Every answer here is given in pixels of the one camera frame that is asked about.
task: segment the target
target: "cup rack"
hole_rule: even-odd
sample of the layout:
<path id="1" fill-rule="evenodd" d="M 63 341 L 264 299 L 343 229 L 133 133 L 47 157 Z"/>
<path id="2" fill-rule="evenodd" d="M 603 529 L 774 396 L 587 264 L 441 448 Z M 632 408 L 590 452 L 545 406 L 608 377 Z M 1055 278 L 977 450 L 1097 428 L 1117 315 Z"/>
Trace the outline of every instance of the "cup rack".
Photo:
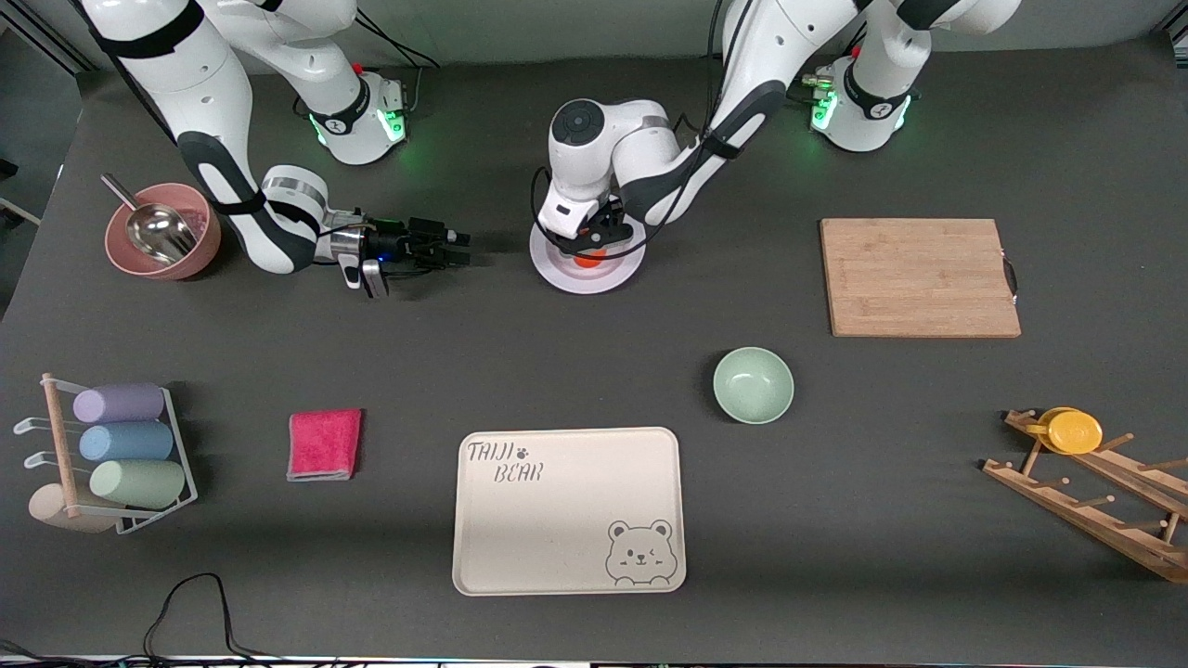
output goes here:
<path id="1" fill-rule="evenodd" d="M 169 390 L 160 387 L 162 395 L 165 397 L 165 414 L 168 416 L 168 424 L 170 429 L 173 430 L 173 452 L 170 453 L 169 459 L 176 461 L 182 466 L 182 471 L 185 473 L 185 485 L 182 487 L 182 493 L 173 500 L 173 503 L 160 510 L 135 510 L 132 508 L 100 508 L 94 505 L 82 505 L 78 503 L 78 487 L 75 480 L 75 473 L 90 474 L 89 470 L 76 468 L 71 462 L 71 453 L 68 442 L 68 434 L 81 434 L 86 424 L 78 422 L 68 422 L 62 416 L 62 402 L 59 397 L 59 390 L 62 392 L 69 392 L 77 395 L 89 387 L 78 385 L 76 383 L 70 383 L 67 380 L 61 380 L 55 378 L 51 373 L 42 374 L 42 387 L 45 391 L 45 407 L 49 414 L 48 418 L 44 417 L 26 417 L 21 420 L 12 430 L 14 434 L 26 434 L 33 430 L 49 430 L 53 435 L 53 452 L 39 452 L 30 455 L 25 459 L 25 468 L 36 468 L 46 464 L 57 464 L 58 477 L 62 481 L 62 493 L 65 499 L 65 512 L 67 517 L 81 517 L 83 515 L 101 515 L 106 517 L 119 517 L 120 521 L 115 525 L 115 532 L 119 535 L 131 534 L 138 529 L 143 529 L 153 522 L 157 522 L 162 517 L 177 511 L 184 505 L 189 505 L 197 500 L 198 490 L 194 485 L 194 472 L 190 470 L 190 460 L 185 454 L 185 445 L 182 442 L 182 433 L 177 428 L 177 409 L 173 405 L 173 396 Z"/>
<path id="2" fill-rule="evenodd" d="M 1028 426 L 1037 424 L 1035 411 L 1030 410 L 1009 411 L 1004 422 L 1024 434 Z M 1123 434 L 1101 443 L 1091 453 L 1060 456 L 1072 458 L 1081 466 L 1161 509 L 1167 513 L 1163 519 L 1123 522 L 1099 510 L 1116 500 L 1113 494 L 1078 500 L 1060 491 L 1060 487 L 1069 483 L 1068 478 L 1036 480 L 1031 477 L 1031 471 L 1044 449 L 1038 440 L 1035 441 L 1018 471 L 1010 461 L 1004 464 L 992 459 L 987 459 L 981 470 L 1163 579 L 1188 584 L 1188 546 L 1171 542 L 1178 524 L 1188 522 L 1188 504 L 1171 494 L 1188 497 L 1188 481 L 1167 473 L 1171 468 L 1188 466 L 1188 459 L 1143 464 L 1114 452 L 1114 448 L 1133 439 L 1133 434 Z"/>

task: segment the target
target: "black cable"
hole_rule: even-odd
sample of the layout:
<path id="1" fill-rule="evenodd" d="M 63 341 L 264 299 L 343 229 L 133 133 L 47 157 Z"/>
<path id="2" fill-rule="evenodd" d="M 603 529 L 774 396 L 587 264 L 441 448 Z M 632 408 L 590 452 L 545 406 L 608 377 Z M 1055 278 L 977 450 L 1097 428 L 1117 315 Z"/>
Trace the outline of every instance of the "black cable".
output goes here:
<path id="1" fill-rule="evenodd" d="M 0 667 L 4 668 L 226 668 L 227 666 L 238 666 L 247 668 L 249 666 L 259 666 L 258 660 L 251 658 L 171 658 L 164 656 L 143 656 L 132 655 L 124 656 L 120 658 L 114 658 L 110 661 L 90 661 L 87 658 L 78 658 L 74 656 L 48 656 L 43 657 L 44 661 L 0 661 Z M 310 668 L 308 661 L 295 661 L 295 660 L 278 660 L 268 663 L 272 667 L 291 666 L 293 668 Z M 340 666 L 337 663 L 321 663 L 317 666 L 329 666 L 330 668 L 346 668 L 359 667 L 360 663 L 347 663 Z"/>
<path id="2" fill-rule="evenodd" d="M 384 31 L 379 30 L 378 27 L 372 27 L 372 26 L 365 24 L 364 21 L 361 21 L 359 19 L 355 19 L 355 23 L 358 23 L 360 26 L 362 26 L 364 30 L 366 30 L 367 32 L 374 34 L 375 37 L 379 37 L 380 39 L 387 42 L 393 48 L 396 48 L 396 50 L 399 51 L 402 56 L 404 56 L 404 59 L 409 61 L 410 65 L 412 65 L 412 67 L 415 67 L 417 69 L 421 69 L 421 63 L 418 63 L 417 61 L 415 61 L 412 58 L 412 56 L 409 55 L 409 52 L 404 50 L 405 48 L 404 48 L 403 44 L 400 44 L 399 42 L 392 39 L 391 37 L 387 37 L 387 33 L 385 33 Z"/>
<path id="3" fill-rule="evenodd" d="M 442 65 L 437 61 L 435 61 L 431 57 L 422 53 L 421 51 L 417 51 L 416 49 L 413 49 L 412 46 L 409 46 L 407 44 L 402 44 L 402 43 L 397 42 L 396 39 L 392 39 L 391 37 L 388 37 L 387 32 L 385 32 L 384 29 L 379 27 L 379 24 L 375 23 L 371 17 L 368 17 L 367 12 L 362 11 L 361 8 L 359 10 L 359 17 L 355 18 L 355 23 L 358 23 L 359 25 L 364 26 L 365 29 L 367 29 L 368 31 L 371 31 L 373 34 L 375 34 L 380 39 L 386 40 L 387 43 L 390 43 L 392 46 L 394 46 L 402 53 L 404 53 L 404 51 L 409 51 L 409 53 L 412 53 L 415 56 L 421 56 L 422 58 L 424 58 L 425 62 L 428 62 L 432 67 L 435 67 L 437 69 L 441 69 Z M 404 55 L 404 57 L 409 58 L 409 62 L 412 62 L 412 58 L 410 58 L 406 53 Z M 421 67 L 421 65 L 418 65 L 417 63 L 412 62 L 412 67 L 416 68 L 416 67 Z"/>
<path id="4" fill-rule="evenodd" d="M 858 43 L 865 38 L 866 21 L 862 21 L 862 25 L 858 26 L 858 30 L 854 31 L 854 36 L 849 38 L 849 42 L 846 44 L 846 49 L 842 50 L 841 55 L 848 56 L 854 50 L 854 46 L 858 46 Z"/>
<path id="5" fill-rule="evenodd" d="M 335 232 L 339 232 L 341 229 L 350 229 L 352 227 L 359 227 L 362 229 L 375 229 L 375 226 L 369 222 L 352 222 L 350 225 L 340 225 L 337 227 L 324 229 L 322 232 L 318 232 L 317 235 L 326 237 L 327 234 L 334 234 Z"/>
<path id="6" fill-rule="evenodd" d="M 307 118 L 307 116 L 309 116 L 309 106 L 308 105 L 305 106 L 305 113 L 298 112 L 297 111 L 297 105 L 301 103 L 301 102 L 303 102 L 303 100 L 301 99 L 301 95 L 293 97 L 293 106 L 292 106 L 293 115 L 295 116 L 301 116 L 301 118 Z"/>
<path id="7" fill-rule="evenodd" d="M 644 234 L 644 239 L 642 241 L 639 241 L 634 246 L 627 248 L 626 251 L 623 251 L 623 252 L 619 252 L 619 253 L 611 253 L 608 256 L 590 256 L 590 254 L 584 254 L 584 253 L 567 253 L 568 256 L 575 257 L 575 258 L 581 258 L 581 259 L 584 259 L 584 260 L 596 260 L 596 261 L 619 259 L 619 258 L 630 256 L 631 253 L 634 253 L 639 248 L 643 248 L 644 246 L 646 246 L 653 238 L 656 238 L 657 234 L 659 234 L 661 229 L 664 229 L 664 227 L 668 225 L 669 218 L 672 216 L 672 212 L 676 210 L 677 203 L 681 202 L 681 197 L 684 196 L 684 191 L 689 187 L 689 181 L 693 179 L 694 172 L 696 172 L 697 168 L 700 166 L 699 163 L 701 160 L 701 155 L 706 150 L 704 138 L 709 134 L 709 132 L 712 132 L 712 128 L 709 127 L 709 121 L 713 120 L 714 114 L 718 113 L 718 108 L 722 103 L 722 88 L 725 88 L 725 82 L 726 82 L 726 74 L 725 73 L 726 73 L 726 69 L 729 67 L 731 55 L 734 52 L 735 44 L 738 44 L 739 31 L 742 29 L 742 24 L 746 23 L 746 17 L 747 17 L 747 13 L 750 13 L 750 11 L 751 11 L 751 4 L 752 2 L 754 2 L 754 0 L 747 0 L 746 5 L 742 6 L 742 12 L 739 14 L 739 23 L 735 24 L 734 32 L 731 34 L 731 45 L 726 50 L 726 53 L 722 57 L 722 65 L 723 65 L 723 70 L 722 70 L 722 84 L 719 86 L 718 99 L 714 101 L 713 107 L 709 108 L 709 109 L 707 109 L 707 112 L 706 112 L 706 125 L 702 127 L 702 131 L 701 131 L 701 141 L 697 144 L 697 150 L 694 153 L 694 156 L 693 156 L 693 160 L 689 163 L 689 166 L 685 170 L 684 179 L 681 182 L 681 188 L 677 189 L 676 197 L 672 198 L 672 203 L 669 206 L 668 212 L 664 213 L 664 218 L 662 218 L 661 221 L 655 227 L 652 227 L 651 229 L 649 229 Z M 721 6 L 722 6 L 722 0 L 718 0 L 714 4 L 714 14 L 713 14 L 713 18 L 710 19 L 712 23 L 709 24 L 709 43 L 708 43 L 707 52 L 706 52 L 706 58 L 707 59 L 713 58 L 714 30 L 718 27 L 718 11 L 721 8 Z M 536 223 L 537 229 L 541 232 L 541 234 L 544 235 L 544 239 L 546 241 L 549 241 L 550 244 L 552 244 L 554 246 L 556 246 L 558 250 L 561 250 L 562 252 L 564 252 L 564 248 L 562 248 L 561 244 L 557 242 L 551 237 L 549 237 L 548 232 L 545 232 L 545 229 L 544 229 L 544 226 L 541 225 L 539 216 L 537 216 L 537 208 L 536 208 L 536 182 L 541 177 L 542 172 L 544 172 L 545 175 L 548 175 L 550 181 L 552 178 L 552 176 L 549 175 L 549 170 L 546 168 L 544 168 L 544 166 L 537 168 L 536 174 L 532 175 L 532 183 L 529 187 L 529 197 L 531 197 L 531 201 L 529 203 L 532 207 L 532 222 Z"/>
<path id="8" fill-rule="evenodd" d="M 260 666 L 267 666 L 267 663 L 255 660 L 253 655 L 255 656 L 276 656 L 276 655 L 267 654 L 248 647 L 244 647 L 239 644 L 239 642 L 235 639 L 235 631 L 232 628 L 232 622 L 230 622 L 230 606 L 227 604 L 227 590 L 223 588 L 222 578 L 220 578 L 215 573 L 198 573 L 197 575 L 190 575 L 189 578 L 185 578 L 181 582 L 173 585 L 173 588 L 171 588 L 169 591 L 169 594 L 165 595 L 165 603 L 162 604 L 160 613 L 157 615 L 157 619 L 153 620 L 152 625 L 148 626 L 148 630 L 145 631 L 145 637 L 141 641 L 141 650 L 144 651 L 145 656 L 153 658 L 157 657 L 152 648 L 153 636 L 157 634 L 157 629 L 160 626 L 162 622 L 164 622 L 165 617 L 169 615 L 169 605 L 173 600 L 173 594 L 177 593 L 177 591 L 181 590 L 183 586 L 185 586 L 188 582 L 192 582 L 194 580 L 197 580 L 200 578 L 211 578 L 214 579 L 215 585 L 217 585 L 219 587 L 219 600 L 222 605 L 222 617 L 223 617 L 223 644 L 227 647 L 227 650 L 234 654 L 235 656 L 239 656 L 247 661 L 254 661 Z"/>
<path id="9" fill-rule="evenodd" d="M 676 132 L 676 130 L 682 125 L 691 130 L 699 137 L 701 136 L 701 128 L 693 125 L 693 121 L 689 120 L 689 115 L 684 112 L 681 112 L 681 115 L 676 118 L 676 122 L 672 124 L 672 132 Z"/>
<path id="10" fill-rule="evenodd" d="M 709 17 L 709 38 L 706 40 L 706 118 L 701 121 L 701 127 L 709 127 L 709 107 L 713 105 L 714 90 L 714 33 L 718 32 L 718 12 L 722 8 L 721 2 L 714 4 L 714 13 Z M 722 80 L 726 77 L 726 57 L 722 57 Z"/>
<path id="11" fill-rule="evenodd" d="M 430 273 L 431 269 L 410 269 L 409 271 L 385 271 L 384 278 L 413 278 Z"/>

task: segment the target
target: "wooden cutting board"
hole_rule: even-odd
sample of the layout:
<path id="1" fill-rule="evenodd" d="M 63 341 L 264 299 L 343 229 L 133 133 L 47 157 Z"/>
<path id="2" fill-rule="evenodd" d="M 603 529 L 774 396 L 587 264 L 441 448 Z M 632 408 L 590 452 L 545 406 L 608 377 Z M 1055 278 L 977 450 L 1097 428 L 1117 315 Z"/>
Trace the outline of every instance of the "wooden cutting board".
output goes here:
<path id="1" fill-rule="evenodd" d="M 834 336 L 1020 334 L 993 220 L 824 219 Z"/>

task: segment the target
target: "wall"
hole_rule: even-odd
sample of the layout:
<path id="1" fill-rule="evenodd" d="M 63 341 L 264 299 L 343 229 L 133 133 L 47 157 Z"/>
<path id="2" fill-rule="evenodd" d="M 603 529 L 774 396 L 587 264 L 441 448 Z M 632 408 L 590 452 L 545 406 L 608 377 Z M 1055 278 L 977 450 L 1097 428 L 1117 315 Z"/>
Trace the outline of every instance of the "wall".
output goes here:
<path id="1" fill-rule="evenodd" d="M 107 62 L 67 2 L 25 1 L 93 61 Z M 990 51 L 1112 44 L 1150 32 L 1177 1 L 1023 0 L 998 32 L 967 37 L 936 31 L 934 45 L 939 51 Z M 706 50 L 714 0 L 360 0 L 359 5 L 393 38 L 442 63 L 491 63 L 696 56 Z M 387 44 L 362 29 L 347 30 L 336 39 L 352 61 L 402 63 Z M 834 42 L 833 51 L 840 43 L 841 38 Z M 260 71 L 260 65 L 248 69 Z"/>

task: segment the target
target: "blue cup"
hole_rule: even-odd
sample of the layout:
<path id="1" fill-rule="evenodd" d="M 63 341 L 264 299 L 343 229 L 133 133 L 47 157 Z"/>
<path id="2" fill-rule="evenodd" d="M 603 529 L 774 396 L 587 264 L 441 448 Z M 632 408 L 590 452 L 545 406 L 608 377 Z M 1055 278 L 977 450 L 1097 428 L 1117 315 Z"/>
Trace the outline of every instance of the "blue cup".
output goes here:
<path id="1" fill-rule="evenodd" d="M 90 461 L 164 460 L 173 452 L 173 430 L 156 420 L 96 424 L 82 433 L 78 450 Z"/>

